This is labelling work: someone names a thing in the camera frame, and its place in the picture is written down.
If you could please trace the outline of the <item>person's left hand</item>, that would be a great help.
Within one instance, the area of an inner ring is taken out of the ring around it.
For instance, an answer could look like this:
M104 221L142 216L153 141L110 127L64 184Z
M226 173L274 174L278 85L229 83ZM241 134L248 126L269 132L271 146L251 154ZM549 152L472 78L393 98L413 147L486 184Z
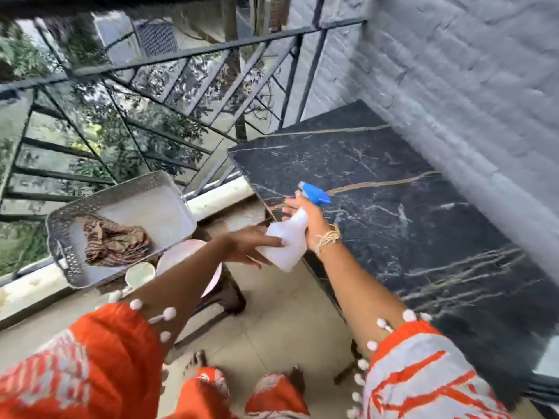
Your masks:
M221 239L225 241L222 262L234 262L255 267L260 270L263 265L272 263L258 249L260 247L284 247L283 239L268 235L264 225L247 226L233 232L226 232Z

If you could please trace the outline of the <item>person's right hand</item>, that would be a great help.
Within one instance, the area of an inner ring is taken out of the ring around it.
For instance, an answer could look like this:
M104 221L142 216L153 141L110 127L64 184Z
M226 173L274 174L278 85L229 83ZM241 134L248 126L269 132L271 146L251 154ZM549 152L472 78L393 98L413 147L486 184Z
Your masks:
M311 202L311 216L307 220L305 231L308 249L316 252L322 237L332 230L332 226L324 218L322 209Z

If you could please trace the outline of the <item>white spray bottle blue trigger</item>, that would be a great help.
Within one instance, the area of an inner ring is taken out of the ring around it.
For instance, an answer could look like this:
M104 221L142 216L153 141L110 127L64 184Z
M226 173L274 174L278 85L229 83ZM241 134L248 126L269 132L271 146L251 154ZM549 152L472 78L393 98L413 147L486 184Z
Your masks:
M308 182L300 182L298 187L301 194L313 204L318 206L331 204L330 196L326 191ZM283 272L289 273L307 251L305 233L308 220L308 214L299 208L288 220L271 223L266 236L282 239L283 246L260 246L256 248L257 252Z

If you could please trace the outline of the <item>person's right forearm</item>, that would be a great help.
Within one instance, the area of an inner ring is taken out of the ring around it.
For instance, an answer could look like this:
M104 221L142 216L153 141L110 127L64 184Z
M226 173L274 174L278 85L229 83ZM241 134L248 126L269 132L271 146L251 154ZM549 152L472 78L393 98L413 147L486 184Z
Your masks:
M318 245L315 252L358 347L368 355L374 353L372 348L379 348L390 335L378 320L395 330L404 323L407 306L369 274L341 242Z

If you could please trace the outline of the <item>dark brown stool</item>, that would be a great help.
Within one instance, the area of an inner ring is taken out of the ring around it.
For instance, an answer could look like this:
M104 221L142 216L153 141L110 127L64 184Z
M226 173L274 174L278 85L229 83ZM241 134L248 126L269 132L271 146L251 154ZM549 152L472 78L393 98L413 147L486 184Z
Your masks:
M206 296L201 297L187 325L177 337L172 351L178 352L183 350L188 344L205 334L223 318L239 315L245 310L247 305L246 298L243 296L241 289L225 264L221 264L221 271L218 272L217 282L210 284L210 286L210 291ZM201 324L197 329L194 329L192 326L194 317L214 305L220 306L222 312Z

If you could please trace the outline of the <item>perforated metal tray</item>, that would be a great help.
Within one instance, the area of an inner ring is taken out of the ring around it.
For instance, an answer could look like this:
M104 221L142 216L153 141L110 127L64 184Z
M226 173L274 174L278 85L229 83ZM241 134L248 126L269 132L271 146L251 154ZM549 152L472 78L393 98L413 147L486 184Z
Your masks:
M153 171L69 202L45 219L47 249L68 286L98 287L122 275L130 266L88 265L87 238L78 218L97 216L124 226L141 226L152 240L151 251L139 262L160 255L190 237L197 222L171 176Z

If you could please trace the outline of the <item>white cup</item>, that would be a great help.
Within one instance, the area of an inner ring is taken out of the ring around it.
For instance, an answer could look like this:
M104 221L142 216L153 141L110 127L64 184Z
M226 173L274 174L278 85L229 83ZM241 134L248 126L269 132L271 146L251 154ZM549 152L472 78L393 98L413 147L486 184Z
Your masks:
M156 268L150 262L139 262L127 269L125 283L128 288L137 289L155 278Z

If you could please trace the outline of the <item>person's left foot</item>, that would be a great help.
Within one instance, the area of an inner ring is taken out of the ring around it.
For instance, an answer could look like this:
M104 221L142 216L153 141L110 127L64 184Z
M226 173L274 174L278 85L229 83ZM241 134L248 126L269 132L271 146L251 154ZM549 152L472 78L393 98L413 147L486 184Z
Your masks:
M207 359L205 350L199 350L195 353L192 353L192 357L189 359L183 370L184 379L190 379L194 377L203 367L206 366Z

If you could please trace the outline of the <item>person's foot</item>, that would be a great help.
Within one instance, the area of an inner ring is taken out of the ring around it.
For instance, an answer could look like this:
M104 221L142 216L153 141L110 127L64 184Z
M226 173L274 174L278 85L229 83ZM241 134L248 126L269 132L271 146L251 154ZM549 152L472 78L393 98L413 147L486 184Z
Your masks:
M294 365L289 372L285 373L285 376L301 395L305 394L305 378L299 365Z
M189 359L183 370L184 379L190 379L194 377L203 367L206 366L207 359L205 350L199 350L195 353L192 353L192 357Z

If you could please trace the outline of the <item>person's right foot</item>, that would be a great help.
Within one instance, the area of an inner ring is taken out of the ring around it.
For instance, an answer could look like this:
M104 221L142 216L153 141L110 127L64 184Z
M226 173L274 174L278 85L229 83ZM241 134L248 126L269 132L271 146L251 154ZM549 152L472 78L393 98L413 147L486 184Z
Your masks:
M285 376L301 395L305 394L305 378L299 365L294 365L289 372L285 373Z

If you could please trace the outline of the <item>utility pole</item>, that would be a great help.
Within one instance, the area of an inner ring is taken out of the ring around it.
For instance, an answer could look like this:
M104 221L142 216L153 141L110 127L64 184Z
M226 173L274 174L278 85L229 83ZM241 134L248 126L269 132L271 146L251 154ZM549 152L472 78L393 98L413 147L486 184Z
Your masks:
M238 40L238 26L236 17L236 0L221 0L221 17L223 21L223 31L225 42ZM239 90L240 85L233 91L231 88L235 84L235 80L241 72L239 48L232 48L231 53L226 61L227 71L223 80L223 90L226 90L225 96L230 95L225 105L224 111L234 115L239 107ZM244 142L248 140L245 119L239 117L234 122L235 137L237 140Z

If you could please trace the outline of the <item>brown striped cloth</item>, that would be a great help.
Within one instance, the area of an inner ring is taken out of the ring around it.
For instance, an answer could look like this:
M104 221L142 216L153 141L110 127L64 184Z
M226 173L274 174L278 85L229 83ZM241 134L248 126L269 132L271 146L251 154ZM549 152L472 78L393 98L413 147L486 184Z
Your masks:
M125 267L153 252L153 241L142 226L122 225L101 216L76 218L87 240L86 264Z

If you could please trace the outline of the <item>green trees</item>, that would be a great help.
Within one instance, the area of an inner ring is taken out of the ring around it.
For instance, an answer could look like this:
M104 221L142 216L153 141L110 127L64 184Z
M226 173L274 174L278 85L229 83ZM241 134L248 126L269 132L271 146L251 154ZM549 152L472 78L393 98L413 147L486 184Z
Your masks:
M163 19L178 52L143 57L134 21ZM0 280L51 258L45 217L66 203L151 171L183 193L235 173L226 151L264 135L293 38L240 45L169 15L126 12L0 20ZM239 48L239 107L224 111L223 80Z

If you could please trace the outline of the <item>dark metal balcony railing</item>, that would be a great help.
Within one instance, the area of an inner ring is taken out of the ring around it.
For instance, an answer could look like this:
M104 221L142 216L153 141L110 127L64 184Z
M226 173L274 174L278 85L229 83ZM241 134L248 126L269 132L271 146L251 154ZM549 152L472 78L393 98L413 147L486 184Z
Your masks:
M0 0L0 288L51 264L46 216L152 171L197 197L230 147L299 122L371 0L201 0L9 18Z

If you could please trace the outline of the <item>outdoor air conditioner unit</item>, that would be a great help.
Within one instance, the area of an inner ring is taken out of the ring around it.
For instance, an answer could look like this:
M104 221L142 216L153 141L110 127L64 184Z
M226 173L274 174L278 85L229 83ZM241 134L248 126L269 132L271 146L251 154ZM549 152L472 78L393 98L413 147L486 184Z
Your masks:
M150 58L178 52L174 27L169 21L136 20L134 27L143 57Z

